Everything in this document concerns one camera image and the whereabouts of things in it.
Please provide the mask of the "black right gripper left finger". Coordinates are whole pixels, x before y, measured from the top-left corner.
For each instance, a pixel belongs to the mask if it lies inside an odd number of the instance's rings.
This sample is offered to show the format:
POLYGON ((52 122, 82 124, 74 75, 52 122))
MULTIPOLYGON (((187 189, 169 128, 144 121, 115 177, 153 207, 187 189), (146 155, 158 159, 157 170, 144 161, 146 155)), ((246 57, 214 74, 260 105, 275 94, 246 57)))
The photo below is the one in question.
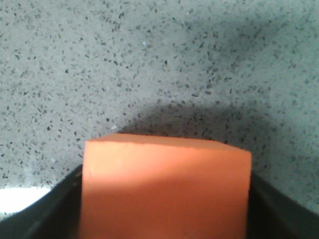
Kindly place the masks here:
POLYGON ((78 239, 82 165, 48 194, 0 222, 2 239, 78 239))

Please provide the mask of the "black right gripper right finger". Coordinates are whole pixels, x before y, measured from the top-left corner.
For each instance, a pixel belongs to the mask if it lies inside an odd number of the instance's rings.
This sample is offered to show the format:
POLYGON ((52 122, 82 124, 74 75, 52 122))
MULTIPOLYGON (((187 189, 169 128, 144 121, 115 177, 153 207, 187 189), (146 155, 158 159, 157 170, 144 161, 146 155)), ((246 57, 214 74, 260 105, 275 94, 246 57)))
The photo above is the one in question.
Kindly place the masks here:
POLYGON ((319 216, 252 173, 248 239, 317 239, 319 216))

